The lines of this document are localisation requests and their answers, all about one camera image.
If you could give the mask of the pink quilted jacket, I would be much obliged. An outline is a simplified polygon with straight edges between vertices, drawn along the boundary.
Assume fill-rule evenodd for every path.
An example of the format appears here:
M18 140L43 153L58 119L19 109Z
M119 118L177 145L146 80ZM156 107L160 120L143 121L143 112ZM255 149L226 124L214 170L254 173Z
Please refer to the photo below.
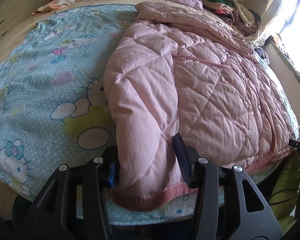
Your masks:
M135 8L103 77L116 125L117 205L151 211L192 192L173 150L177 133L216 165L250 175L292 152L283 97L243 36L202 11Z

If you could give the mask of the pile of mixed clothes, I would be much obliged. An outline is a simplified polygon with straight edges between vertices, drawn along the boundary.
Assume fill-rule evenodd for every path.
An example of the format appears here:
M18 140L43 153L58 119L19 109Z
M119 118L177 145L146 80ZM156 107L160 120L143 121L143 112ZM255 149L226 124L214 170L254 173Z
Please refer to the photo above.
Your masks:
M244 37L257 32L261 17L238 0L202 0L203 7Z

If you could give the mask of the blue Hello Kitty sheet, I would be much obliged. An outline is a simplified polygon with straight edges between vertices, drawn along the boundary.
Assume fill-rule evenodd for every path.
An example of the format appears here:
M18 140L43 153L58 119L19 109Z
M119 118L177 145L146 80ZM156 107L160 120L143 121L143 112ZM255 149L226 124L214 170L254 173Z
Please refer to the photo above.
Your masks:
M136 21L136 5L58 12L39 21L0 63L0 180L20 197L34 201L59 165L83 165L117 146L103 77L110 56ZM281 83L257 58L278 86L295 139L298 122ZM277 163L251 175L253 180L269 176ZM185 219L193 214L197 195L192 190L157 209L133 211L117 205L114 192L115 187L107 208L110 223L119 226Z

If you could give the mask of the beige bed sheet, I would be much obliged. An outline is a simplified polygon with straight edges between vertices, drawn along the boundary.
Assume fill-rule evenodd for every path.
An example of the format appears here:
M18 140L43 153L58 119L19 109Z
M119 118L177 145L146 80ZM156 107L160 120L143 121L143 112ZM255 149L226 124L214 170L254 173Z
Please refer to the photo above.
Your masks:
M3 38L0 41L0 63L2 61L5 61L10 53L19 46L23 40L25 40L25 37L28 35L28 33L34 29L37 26L37 23L39 21L45 20L52 15L62 12L65 10L75 9L77 7L88 7L88 6L94 6L94 5L101 5L101 4L132 4L136 5L140 2L162 2L165 3L165 0L83 0L80 1L74 5L71 5L64 9L58 9L56 11L44 13L44 14L38 14L36 16L31 16L27 18L25 21L17 24L14 28L12 28L10 31L8 31L7 34L3 36Z

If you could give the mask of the window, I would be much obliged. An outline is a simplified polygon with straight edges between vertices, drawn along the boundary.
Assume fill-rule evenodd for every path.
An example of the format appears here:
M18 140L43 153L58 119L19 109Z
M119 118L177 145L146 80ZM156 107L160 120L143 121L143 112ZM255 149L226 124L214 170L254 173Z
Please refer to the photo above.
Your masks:
M280 46L300 71L300 0L282 0L278 17Z

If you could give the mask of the peach white small garment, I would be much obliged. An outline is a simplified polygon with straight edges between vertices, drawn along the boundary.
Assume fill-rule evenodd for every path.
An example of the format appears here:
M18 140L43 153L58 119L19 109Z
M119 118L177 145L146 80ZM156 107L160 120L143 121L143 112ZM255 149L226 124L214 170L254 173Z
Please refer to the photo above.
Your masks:
M43 5L39 7L37 10L32 12L32 16L41 14L41 13L48 13L52 11L56 11L59 9L64 9L69 6L72 6L76 4L79 1L83 0L52 0L51 2L47 3L46 5Z

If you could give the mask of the cream curtain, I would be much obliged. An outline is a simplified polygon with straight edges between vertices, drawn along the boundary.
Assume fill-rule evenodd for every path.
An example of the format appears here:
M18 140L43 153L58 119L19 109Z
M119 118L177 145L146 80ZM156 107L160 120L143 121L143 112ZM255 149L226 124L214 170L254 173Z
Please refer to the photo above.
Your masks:
M271 25L274 23L282 0L249 0L245 4L261 16L261 23L256 33L245 38L247 42L257 42L263 45L265 40L270 36Z

